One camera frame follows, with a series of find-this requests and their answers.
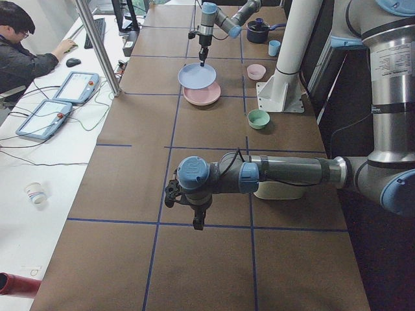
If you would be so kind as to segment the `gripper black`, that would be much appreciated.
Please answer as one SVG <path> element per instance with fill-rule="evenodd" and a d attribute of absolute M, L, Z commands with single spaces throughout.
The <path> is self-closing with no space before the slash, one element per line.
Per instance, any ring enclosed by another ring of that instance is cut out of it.
<path fill-rule="evenodd" d="M 200 34 L 199 35 L 199 44 L 200 44 L 200 51 L 198 53 L 199 56 L 199 60 L 200 60 L 200 66 L 204 67 L 205 66 L 205 60 L 208 57 L 208 51 L 209 51 L 209 46 L 211 45 L 211 41 L 212 41 L 212 35 L 205 35 L 205 34 Z"/>
<path fill-rule="evenodd" d="M 191 208 L 195 212 L 193 219 L 193 227 L 195 230 L 202 231 L 204 229 L 204 220 L 206 211 L 212 204 L 212 193 L 210 192 L 194 192 L 184 194 Z"/>

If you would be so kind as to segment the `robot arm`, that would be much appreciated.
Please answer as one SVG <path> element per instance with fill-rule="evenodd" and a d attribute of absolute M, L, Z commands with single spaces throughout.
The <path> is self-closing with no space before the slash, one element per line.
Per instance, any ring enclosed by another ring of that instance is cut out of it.
<path fill-rule="evenodd" d="M 201 9 L 200 24 L 196 30 L 200 45 L 200 51 L 198 53 L 200 66 L 205 66 L 215 25 L 222 29 L 229 37 L 236 38 L 248 18 L 258 12 L 261 7 L 262 1 L 250 0 L 234 16 L 229 17 L 215 3 L 204 3 Z"/>
<path fill-rule="evenodd" d="M 414 2 L 336 1 L 331 46 L 370 52 L 374 150 L 368 156 L 323 159 L 235 151 L 213 163 L 191 156 L 166 186 L 166 206 L 190 206 L 193 227 L 201 230 L 214 194 L 257 192 L 265 181 L 293 187 L 332 183 L 387 211 L 414 216 Z"/>

